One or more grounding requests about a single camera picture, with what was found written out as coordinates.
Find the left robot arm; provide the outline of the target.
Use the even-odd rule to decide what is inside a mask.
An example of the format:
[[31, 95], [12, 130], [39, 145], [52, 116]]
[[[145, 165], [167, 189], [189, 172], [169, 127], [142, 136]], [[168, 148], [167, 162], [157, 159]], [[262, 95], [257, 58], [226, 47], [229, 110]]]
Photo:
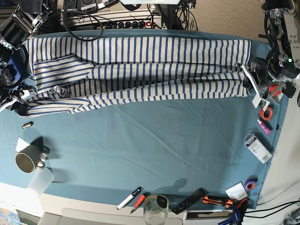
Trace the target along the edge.
[[264, 30], [271, 47], [266, 59], [256, 58], [249, 66], [251, 75], [264, 92], [273, 83], [283, 84], [282, 93], [291, 98], [293, 80], [300, 74], [300, 22], [293, 0], [263, 0]]

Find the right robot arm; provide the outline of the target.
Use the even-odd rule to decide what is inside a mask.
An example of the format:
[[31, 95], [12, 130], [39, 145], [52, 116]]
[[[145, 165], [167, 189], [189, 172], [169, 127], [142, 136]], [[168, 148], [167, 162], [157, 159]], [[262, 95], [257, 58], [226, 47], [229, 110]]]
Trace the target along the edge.
[[23, 82], [29, 77], [29, 53], [24, 43], [53, 11], [47, 0], [19, 0], [0, 26], [0, 110], [18, 110], [24, 104]]

